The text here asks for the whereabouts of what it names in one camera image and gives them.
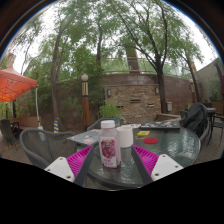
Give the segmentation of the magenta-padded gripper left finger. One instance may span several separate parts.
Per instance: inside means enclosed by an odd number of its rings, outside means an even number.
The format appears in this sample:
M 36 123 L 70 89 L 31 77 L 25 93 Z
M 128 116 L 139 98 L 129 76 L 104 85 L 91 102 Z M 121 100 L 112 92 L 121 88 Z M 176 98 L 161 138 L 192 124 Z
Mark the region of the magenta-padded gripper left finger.
M 68 158 L 58 157 L 45 170 L 83 187 L 93 155 L 93 147 L 88 146 Z

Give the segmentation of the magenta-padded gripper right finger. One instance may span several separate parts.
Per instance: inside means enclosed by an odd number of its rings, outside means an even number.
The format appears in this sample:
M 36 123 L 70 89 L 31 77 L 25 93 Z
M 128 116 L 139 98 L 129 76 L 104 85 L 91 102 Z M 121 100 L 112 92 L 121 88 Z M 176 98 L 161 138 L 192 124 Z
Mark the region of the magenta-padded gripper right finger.
M 144 185 L 182 169 L 182 166 L 167 154 L 157 155 L 140 146 L 133 145 L 131 154 Z

